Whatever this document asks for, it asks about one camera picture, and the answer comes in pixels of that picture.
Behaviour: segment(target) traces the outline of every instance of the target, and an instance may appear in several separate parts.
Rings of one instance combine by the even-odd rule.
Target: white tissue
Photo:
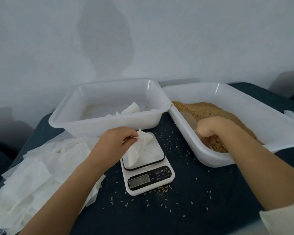
[[[127,107],[124,111],[121,112],[121,114],[129,114],[129,113],[136,113],[139,112],[138,105],[133,102],[129,107]]]
[[[133,166],[137,162],[139,158],[139,152],[143,150],[146,144],[149,143],[149,141],[153,138],[151,134],[145,133],[140,129],[137,131],[137,133],[137,142],[130,146],[127,150],[129,167]]]
[[[64,131],[48,143],[28,151],[20,164],[2,174],[5,182],[0,189],[0,232],[14,235],[21,231],[99,140],[71,137]],[[96,201],[104,178],[105,175],[95,184],[84,206]]]

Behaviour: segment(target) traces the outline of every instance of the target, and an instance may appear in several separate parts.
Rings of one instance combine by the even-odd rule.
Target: dark blue tablecloth
[[[248,83],[232,86],[279,111],[294,112],[293,101],[263,88]],[[63,132],[49,126],[49,117],[41,120],[12,166],[22,161],[28,150]],[[209,168],[201,164],[168,113],[162,115],[157,127],[147,131],[155,134],[175,171],[171,189],[130,196],[125,193],[118,162],[106,172],[96,202],[81,212],[71,234],[220,235],[259,219],[262,207],[236,165]],[[294,167],[294,148],[277,155]]]

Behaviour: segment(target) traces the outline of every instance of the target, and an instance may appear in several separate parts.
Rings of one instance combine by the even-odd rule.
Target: forearm
[[[69,234],[86,198],[103,173],[96,164],[86,159],[36,213],[20,235]]]
[[[266,210],[294,204],[294,168],[268,151],[235,123],[216,125],[233,160]]]

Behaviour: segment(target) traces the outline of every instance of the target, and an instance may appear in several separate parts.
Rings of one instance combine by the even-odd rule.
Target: left hand
[[[138,133],[129,127],[109,129],[100,137],[87,160],[94,162],[104,173],[123,157],[130,146],[137,142],[136,137]]]

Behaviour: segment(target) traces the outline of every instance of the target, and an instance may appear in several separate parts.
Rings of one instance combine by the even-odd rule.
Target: stack of white cloth
[[[0,189],[0,233],[21,231],[38,210],[83,162],[99,138],[74,138],[63,132],[44,145],[28,151],[24,160],[4,174]],[[95,202],[103,175],[83,208]]]

